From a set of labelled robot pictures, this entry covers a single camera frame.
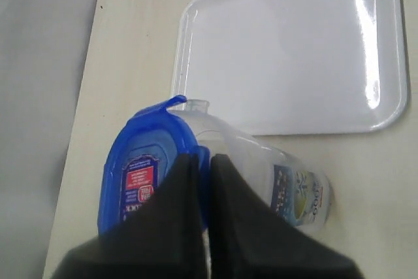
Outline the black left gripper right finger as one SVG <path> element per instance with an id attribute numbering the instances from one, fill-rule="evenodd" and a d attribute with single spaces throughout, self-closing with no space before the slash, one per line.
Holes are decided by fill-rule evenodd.
<path id="1" fill-rule="evenodd" d="M 212 278 L 358 278 L 350 258 L 277 216 L 227 155 L 210 164 L 208 204 Z"/>

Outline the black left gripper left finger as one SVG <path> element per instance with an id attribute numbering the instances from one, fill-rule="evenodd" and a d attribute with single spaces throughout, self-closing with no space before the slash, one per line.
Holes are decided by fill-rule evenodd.
<path id="1" fill-rule="evenodd" d="M 180 154 L 123 223 L 68 251 L 53 278 L 207 278 L 199 159 Z"/>

